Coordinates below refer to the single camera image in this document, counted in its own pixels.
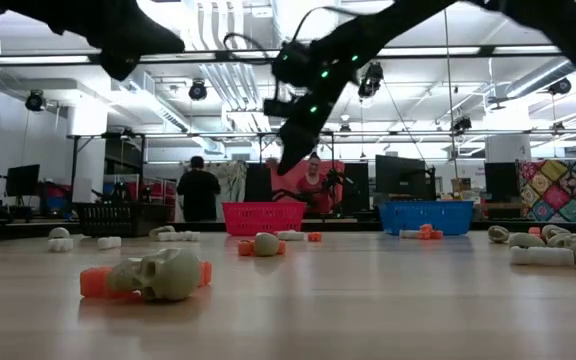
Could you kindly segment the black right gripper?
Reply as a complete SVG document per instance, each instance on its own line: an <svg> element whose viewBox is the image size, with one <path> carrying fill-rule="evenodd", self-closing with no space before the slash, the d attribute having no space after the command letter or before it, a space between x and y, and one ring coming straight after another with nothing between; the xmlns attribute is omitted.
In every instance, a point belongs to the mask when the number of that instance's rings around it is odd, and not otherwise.
<svg viewBox="0 0 576 360"><path fill-rule="evenodd" d="M346 82L315 82L294 100L284 101L277 97L264 100L265 115L284 119L277 131L283 143L277 167L279 175L287 174L312 152L346 85Z"/></svg>

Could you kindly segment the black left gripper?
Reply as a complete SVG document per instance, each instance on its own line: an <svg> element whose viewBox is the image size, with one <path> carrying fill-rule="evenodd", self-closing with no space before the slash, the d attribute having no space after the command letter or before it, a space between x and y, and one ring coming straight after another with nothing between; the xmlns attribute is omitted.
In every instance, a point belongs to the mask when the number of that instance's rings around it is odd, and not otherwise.
<svg viewBox="0 0 576 360"><path fill-rule="evenodd" d="M144 55L175 54L185 43L148 17L137 0L72 0L72 32L100 49L99 64L115 80L125 80Z"/></svg>

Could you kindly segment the person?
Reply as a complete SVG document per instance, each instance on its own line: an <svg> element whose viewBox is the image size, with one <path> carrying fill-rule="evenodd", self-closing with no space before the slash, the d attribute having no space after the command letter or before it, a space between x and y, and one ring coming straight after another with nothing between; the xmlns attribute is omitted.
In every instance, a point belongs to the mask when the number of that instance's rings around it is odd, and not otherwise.
<svg viewBox="0 0 576 360"><path fill-rule="evenodd" d="M310 214L329 214L332 210L330 191L324 187L326 176L321 170L321 159L315 153L308 158L305 175L297 182L298 194L307 203L306 211Z"/></svg>
<svg viewBox="0 0 576 360"><path fill-rule="evenodd" d="M205 170L204 159L193 156L190 169L184 173L177 185L177 194L182 198L182 212L186 222L205 222L217 219L216 197L221 192L217 177Z"/></svg>

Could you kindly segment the red cloth backdrop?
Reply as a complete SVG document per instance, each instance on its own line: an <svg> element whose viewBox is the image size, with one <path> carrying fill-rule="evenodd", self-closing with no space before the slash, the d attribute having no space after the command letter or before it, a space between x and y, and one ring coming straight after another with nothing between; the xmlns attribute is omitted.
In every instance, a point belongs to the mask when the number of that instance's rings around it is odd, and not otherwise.
<svg viewBox="0 0 576 360"><path fill-rule="evenodd" d="M277 167L279 161L275 158L269 158L266 160L266 166L271 172L271 184L272 184L272 199L274 201L298 201L307 203L298 194L296 185L297 182L305 175L308 167L308 160L302 160L298 165L296 165L292 170L290 170L285 175L279 175L277 173ZM322 161L321 160L321 170L324 175L328 172L331 167L335 167L338 171L343 172L345 164L340 161ZM342 186L338 185L336 187L336 202L341 200L342 196Z"/></svg>

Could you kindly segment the black partition panel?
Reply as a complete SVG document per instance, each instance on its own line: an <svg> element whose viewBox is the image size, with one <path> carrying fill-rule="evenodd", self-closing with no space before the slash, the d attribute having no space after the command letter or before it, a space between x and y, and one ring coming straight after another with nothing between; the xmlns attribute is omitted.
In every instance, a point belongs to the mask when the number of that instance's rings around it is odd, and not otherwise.
<svg viewBox="0 0 576 360"><path fill-rule="evenodd" d="M344 168L342 213L345 216L370 209L367 163L346 163Z"/></svg>
<svg viewBox="0 0 576 360"><path fill-rule="evenodd" d="M272 200L271 172L265 164L248 163L245 179L245 202Z"/></svg>

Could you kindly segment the leaf-print white cloth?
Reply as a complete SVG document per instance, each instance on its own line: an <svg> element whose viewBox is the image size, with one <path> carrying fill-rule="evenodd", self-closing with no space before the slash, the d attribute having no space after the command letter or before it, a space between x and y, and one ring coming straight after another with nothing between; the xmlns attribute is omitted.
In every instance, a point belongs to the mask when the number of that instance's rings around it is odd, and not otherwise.
<svg viewBox="0 0 576 360"><path fill-rule="evenodd" d="M243 202L248 164L244 161L209 163L207 171L213 174L220 185L220 194L216 196L217 222L224 221L222 204Z"/></svg>

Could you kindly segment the red plastic basket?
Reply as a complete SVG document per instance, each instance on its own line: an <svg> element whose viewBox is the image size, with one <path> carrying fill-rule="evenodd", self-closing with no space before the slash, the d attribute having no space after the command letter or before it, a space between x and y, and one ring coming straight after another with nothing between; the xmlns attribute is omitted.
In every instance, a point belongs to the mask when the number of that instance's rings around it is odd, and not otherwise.
<svg viewBox="0 0 576 360"><path fill-rule="evenodd" d="M300 202L223 203L226 232L232 236L252 236L301 229L305 204Z"/></svg>

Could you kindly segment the white column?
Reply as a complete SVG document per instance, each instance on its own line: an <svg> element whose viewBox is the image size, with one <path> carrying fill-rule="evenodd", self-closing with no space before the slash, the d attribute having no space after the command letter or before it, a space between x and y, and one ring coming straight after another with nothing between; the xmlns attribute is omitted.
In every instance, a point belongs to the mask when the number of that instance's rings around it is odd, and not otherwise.
<svg viewBox="0 0 576 360"><path fill-rule="evenodd" d="M82 101L69 113L69 131L73 136L71 182L74 203L92 203L93 190L103 188L107 130L107 109L96 102Z"/></svg>
<svg viewBox="0 0 576 360"><path fill-rule="evenodd" d="M529 135L489 136L485 142L485 155L487 163L530 161L532 155Z"/></svg>

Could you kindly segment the ceiling light strip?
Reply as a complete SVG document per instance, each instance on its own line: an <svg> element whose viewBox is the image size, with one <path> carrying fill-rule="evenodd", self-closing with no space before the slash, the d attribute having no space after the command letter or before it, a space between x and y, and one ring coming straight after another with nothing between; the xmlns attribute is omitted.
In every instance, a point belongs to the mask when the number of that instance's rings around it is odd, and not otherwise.
<svg viewBox="0 0 576 360"><path fill-rule="evenodd" d="M493 53L498 55L558 54L560 49L552 45L497 46Z"/></svg>
<svg viewBox="0 0 576 360"><path fill-rule="evenodd" d="M444 55L472 55L477 54L480 48L476 47L400 47L382 49L379 56L444 56Z"/></svg>
<svg viewBox="0 0 576 360"><path fill-rule="evenodd" d="M86 64L90 59L85 55L50 55L50 56L0 56L0 65L26 64Z"/></svg>

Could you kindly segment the blue plastic basket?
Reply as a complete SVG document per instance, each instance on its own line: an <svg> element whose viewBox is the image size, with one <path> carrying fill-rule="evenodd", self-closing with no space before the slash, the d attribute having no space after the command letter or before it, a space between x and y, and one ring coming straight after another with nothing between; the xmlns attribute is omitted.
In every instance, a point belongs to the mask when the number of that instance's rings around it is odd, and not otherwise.
<svg viewBox="0 0 576 360"><path fill-rule="evenodd" d="M470 230L472 201L389 201L378 205L382 228L398 235L401 230L419 230L429 224L444 235L467 234Z"/></svg>

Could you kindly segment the red storage box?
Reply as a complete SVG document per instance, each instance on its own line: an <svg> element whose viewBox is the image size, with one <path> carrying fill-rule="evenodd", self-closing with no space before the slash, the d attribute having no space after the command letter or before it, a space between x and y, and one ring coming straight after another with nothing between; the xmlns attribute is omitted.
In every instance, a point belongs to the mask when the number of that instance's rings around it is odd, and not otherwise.
<svg viewBox="0 0 576 360"><path fill-rule="evenodd" d="M72 189L69 185L57 184L52 181L41 181L37 184L37 195L42 199L72 197Z"/></svg>

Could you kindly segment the black plastic basket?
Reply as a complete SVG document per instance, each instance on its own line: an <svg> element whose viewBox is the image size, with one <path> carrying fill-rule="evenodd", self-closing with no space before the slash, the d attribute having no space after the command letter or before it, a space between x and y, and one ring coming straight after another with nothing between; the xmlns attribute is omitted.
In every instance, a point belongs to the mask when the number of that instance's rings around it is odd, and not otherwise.
<svg viewBox="0 0 576 360"><path fill-rule="evenodd" d="M91 237L143 237L169 222L170 208L150 203L75 203L82 233Z"/></svg>

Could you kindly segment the white bone far right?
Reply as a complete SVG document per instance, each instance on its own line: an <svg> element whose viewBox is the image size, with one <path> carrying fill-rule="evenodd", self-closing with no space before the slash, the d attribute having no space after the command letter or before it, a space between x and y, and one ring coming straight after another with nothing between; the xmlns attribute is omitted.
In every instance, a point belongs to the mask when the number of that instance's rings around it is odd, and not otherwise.
<svg viewBox="0 0 576 360"><path fill-rule="evenodd" d="M572 267L575 265L574 252L566 248L550 247L511 247L510 263L525 266Z"/></svg>

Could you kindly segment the colourful patchwork quilt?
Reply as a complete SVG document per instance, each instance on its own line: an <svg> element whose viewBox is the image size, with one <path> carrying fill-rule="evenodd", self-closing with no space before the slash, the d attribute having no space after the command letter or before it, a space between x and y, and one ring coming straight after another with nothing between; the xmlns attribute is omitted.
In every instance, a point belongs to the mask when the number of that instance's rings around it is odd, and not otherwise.
<svg viewBox="0 0 576 360"><path fill-rule="evenodd" d="M516 168L528 219L576 223L576 160L521 161Z"/></svg>

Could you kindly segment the silver ventilation duct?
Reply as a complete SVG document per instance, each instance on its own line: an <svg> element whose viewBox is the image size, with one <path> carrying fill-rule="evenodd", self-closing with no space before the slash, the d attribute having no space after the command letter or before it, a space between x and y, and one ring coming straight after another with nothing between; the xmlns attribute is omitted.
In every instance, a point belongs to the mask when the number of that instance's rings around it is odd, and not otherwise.
<svg viewBox="0 0 576 360"><path fill-rule="evenodd" d="M557 57L510 83L505 89L509 99L521 98L557 82L576 71L576 65L564 57Z"/></svg>

